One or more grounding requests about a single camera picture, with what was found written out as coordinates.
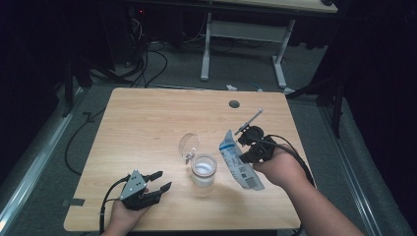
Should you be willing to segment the black metal stand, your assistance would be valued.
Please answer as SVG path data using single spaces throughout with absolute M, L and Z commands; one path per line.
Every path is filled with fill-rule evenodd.
M 82 89 L 89 89 L 92 79 L 89 75 L 88 60 L 80 56 L 72 56 L 68 59 L 64 67 L 64 98 L 66 109 L 63 113 L 67 117 L 74 108 L 74 81 L 77 81 Z
M 312 82 L 310 85 L 297 89 L 286 95 L 287 99 L 293 99 L 303 94 L 316 91 L 318 97 L 316 103 L 319 106 L 332 106 L 332 115 L 330 116 L 330 127 L 335 136 L 340 138 L 340 118 L 342 115 L 342 100 L 344 94 L 345 77 L 333 77 L 324 79 L 319 82 Z

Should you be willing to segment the person's right hand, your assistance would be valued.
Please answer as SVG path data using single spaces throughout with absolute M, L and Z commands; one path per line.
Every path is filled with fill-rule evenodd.
M 254 163 L 252 167 L 283 190 L 309 184 L 305 171 L 294 156 L 279 147 L 274 149 L 270 160 Z

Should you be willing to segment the clear glass jar with lid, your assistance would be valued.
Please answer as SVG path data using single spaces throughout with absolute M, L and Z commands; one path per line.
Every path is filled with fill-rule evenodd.
M 217 170 L 217 162 L 211 154 L 198 151 L 200 138 L 197 134 L 187 133 L 179 142 L 178 152 L 184 159 L 185 164 L 190 167 L 191 179 L 193 183 L 200 188 L 206 188 L 213 184 Z M 213 167 L 213 173 L 210 176 L 199 176 L 193 168 L 198 163 L 207 163 Z

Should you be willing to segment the white and blue milk carton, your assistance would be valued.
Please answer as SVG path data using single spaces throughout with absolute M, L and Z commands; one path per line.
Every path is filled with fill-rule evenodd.
M 225 134 L 223 141 L 219 145 L 219 151 L 232 177 L 243 189 L 261 191 L 265 188 L 252 165 L 244 163 L 240 159 L 242 151 L 235 143 L 231 131 Z

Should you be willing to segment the dark computer case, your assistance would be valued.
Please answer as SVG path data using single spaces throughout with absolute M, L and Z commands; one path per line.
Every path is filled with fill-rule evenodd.
M 100 6 L 112 63 L 130 67 L 138 53 L 142 23 L 133 6 L 104 3 Z

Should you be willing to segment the person's left hand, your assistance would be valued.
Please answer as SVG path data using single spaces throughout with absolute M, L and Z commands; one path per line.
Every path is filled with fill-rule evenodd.
M 116 200 L 112 206 L 109 223 L 100 236 L 127 236 L 148 210 L 149 206 L 140 210 L 127 209 L 121 201 Z

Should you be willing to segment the desk with white metal frame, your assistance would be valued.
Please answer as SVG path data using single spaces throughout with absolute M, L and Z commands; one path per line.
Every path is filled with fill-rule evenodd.
M 300 16 L 307 14 L 336 14 L 338 9 L 332 0 L 208 0 L 208 6 L 214 7 L 220 4 L 231 4 L 237 7 L 248 7 L 256 13 L 261 10 L 272 10 L 272 14 L 277 16 L 278 10 L 284 13 Z M 296 19 L 290 17 L 284 26 L 261 25 L 255 23 L 239 23 L 230 20 L 214 20 L 211 12 L 206 13 L 206 35 L 205 50 L 203 54 L 201 80 L 209 79 L 210 65 L 210 42 L 213 37 L 245 39 L 253 41 L 264 41 L 279 43 L 280 47 L 276 54 L 271 57 L 278 86 L 285 92 L 293 92 L 283 75 L 281 61 L 293 32 Z

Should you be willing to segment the metal floor rail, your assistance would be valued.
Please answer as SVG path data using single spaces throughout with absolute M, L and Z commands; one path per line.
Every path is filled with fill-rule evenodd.
M 0 187 L 0 236 L 5 236 L 23 209 L 60 139 L 70 124 L 73 114 L 88 94 L 87 88 L 77 88 L 73 107 L 61 100 L 52 115 L 42 126 L 35 139 L 12 169 L 6 182 Z
M 348 155 L 343 147 L 342 141 L 335 135 L 332 129 L 331 118 L 328 110 L 326 108 L 319 107 L 319 111 L 326 123 L 327 130 L 337 152 L 341 172 L 343 173 L 353 201 L 362 218 L 362 222 L 364 223 L 368 236 L 382 236 L 381 228 L 375 219 L 368 198 L 358 181 Z

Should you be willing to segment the white milk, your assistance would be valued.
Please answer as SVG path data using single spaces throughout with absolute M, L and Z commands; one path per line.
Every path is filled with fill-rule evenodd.
M 199 176 L 210 176 L 213 173 L 213 167 L 207 163 L 198 163 L 193 170 Z

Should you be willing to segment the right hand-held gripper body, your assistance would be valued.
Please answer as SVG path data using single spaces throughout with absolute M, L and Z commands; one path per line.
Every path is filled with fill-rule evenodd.
M 248 146 L 249 149 L 246 152 L 255 155 L 259 159 L 259 162 L 271 160 L 276 145 L 276 142 L 270 136 L 265 135 L 262 128 L 251 126 L 251 123 L 263 112 L 263 109 L 259 109 L 258 112 L 235 133 L 235 136 L 240 135 L 238 143 L 242 147 Z

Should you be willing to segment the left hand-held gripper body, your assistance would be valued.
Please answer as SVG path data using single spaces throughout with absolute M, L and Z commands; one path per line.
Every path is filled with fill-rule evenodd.
M 132 210 L 140 210 L 158 204 L 160 200 L 155 197 L 156 191 L 146 194 L 146 189 L 147 183 L 145 183 L 143 175 L 138 169 L 135 169 L 128 178 L 119 200 L 125 208 Z

